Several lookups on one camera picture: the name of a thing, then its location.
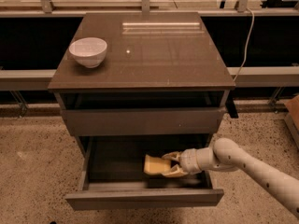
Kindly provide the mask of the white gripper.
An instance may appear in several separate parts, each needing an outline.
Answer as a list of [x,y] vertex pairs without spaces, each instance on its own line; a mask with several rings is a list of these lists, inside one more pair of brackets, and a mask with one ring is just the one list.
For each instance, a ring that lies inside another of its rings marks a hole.
[[194,175],[202,172],[197,162],[197,150],[195,148],[186,149],[182,153],[174,151],[164,154],[163,159],[179,162],[181,166],[176,164],[168,171],[162,172],[165,177],[182,177],[187,174]]

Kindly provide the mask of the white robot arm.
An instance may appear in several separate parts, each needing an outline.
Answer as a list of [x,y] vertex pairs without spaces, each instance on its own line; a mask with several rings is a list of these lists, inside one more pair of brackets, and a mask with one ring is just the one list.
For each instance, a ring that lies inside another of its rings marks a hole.
[[209,147],[167,153],[163,159],[176,161],[173,173],[180,175],[240,169],[299,218],[299,180],[252,157],[231,139],[220,138]]

